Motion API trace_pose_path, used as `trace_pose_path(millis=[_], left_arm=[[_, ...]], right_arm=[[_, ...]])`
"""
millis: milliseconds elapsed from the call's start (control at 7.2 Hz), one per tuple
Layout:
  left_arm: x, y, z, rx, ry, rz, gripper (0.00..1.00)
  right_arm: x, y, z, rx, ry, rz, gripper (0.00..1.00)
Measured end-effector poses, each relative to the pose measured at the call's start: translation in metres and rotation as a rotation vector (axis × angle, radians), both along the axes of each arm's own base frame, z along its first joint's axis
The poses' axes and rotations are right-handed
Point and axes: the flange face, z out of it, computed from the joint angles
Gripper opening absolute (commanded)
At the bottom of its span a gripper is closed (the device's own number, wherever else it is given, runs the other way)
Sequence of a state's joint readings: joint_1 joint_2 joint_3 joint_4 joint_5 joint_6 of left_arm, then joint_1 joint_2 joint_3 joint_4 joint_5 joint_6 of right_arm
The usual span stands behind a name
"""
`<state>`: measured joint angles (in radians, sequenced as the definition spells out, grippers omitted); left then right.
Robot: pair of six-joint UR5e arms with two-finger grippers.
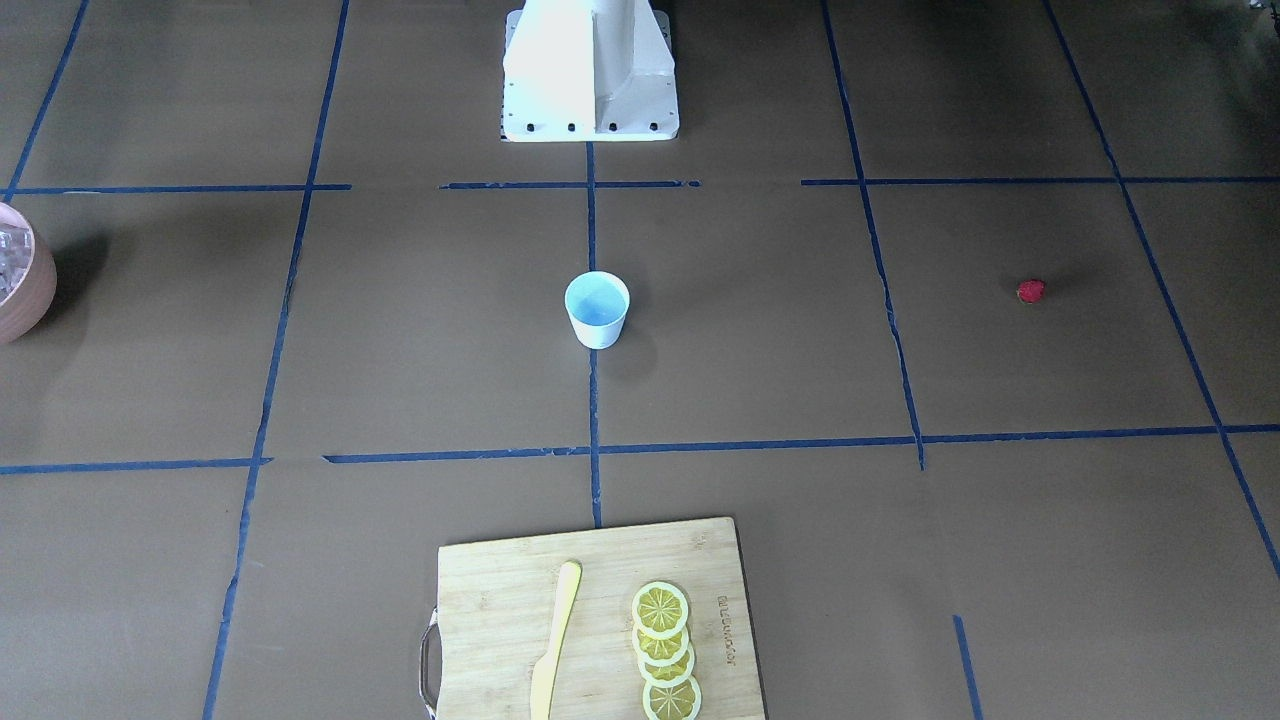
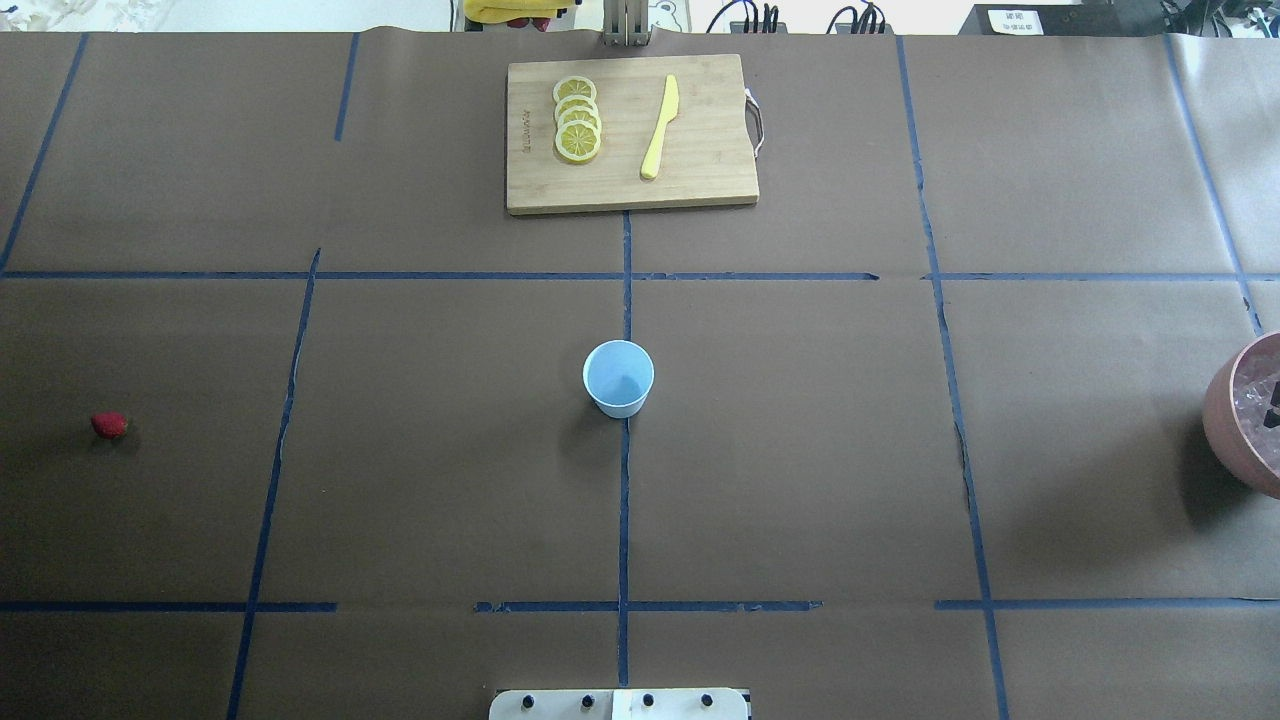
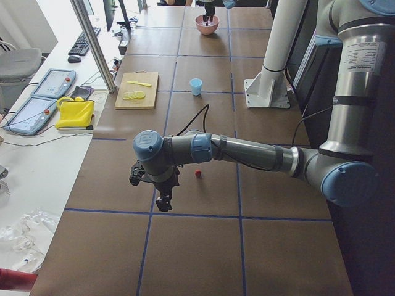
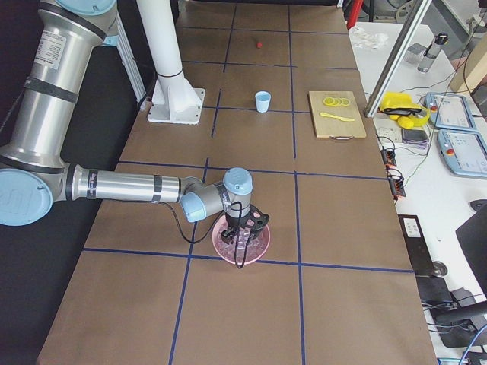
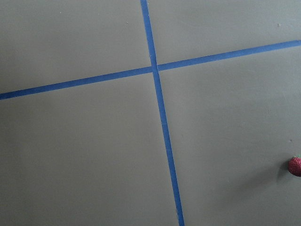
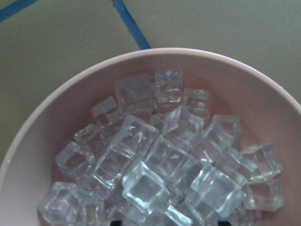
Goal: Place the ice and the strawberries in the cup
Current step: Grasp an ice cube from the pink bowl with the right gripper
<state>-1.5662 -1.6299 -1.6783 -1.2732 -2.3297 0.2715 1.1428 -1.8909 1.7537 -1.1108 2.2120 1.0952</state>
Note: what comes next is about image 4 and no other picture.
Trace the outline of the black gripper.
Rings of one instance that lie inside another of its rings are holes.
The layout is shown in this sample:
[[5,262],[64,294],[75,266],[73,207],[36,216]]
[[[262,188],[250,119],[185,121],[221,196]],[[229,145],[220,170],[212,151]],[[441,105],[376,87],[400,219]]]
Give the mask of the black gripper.
[[240,211],[240,206],[237,206],[236,211],[229,209],[225,213],[228,227],[221,232],[221,240],[226,244],[232,244],[239,229],[247,228],[250,229],[250,240],[256,240],[267,226],[269,219],[268,214],[262,213],[254,205],[250,205],[246,214]]

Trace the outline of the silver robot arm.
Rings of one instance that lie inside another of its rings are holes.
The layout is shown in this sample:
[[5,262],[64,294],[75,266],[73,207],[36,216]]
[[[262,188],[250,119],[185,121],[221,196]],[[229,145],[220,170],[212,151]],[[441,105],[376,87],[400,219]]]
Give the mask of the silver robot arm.
[[253,180],[241,167],[211,185],[194,177],[90,170],[60,153],[92,50],[117,32],[115,1],[42,1],[44,29],[11,140],[1,148],[1,222],[32,224],[57,201],[78,198],[179,203],[189,222],[214,216],[211,233],[237,245],[267,241],[269,216],[251,202]]

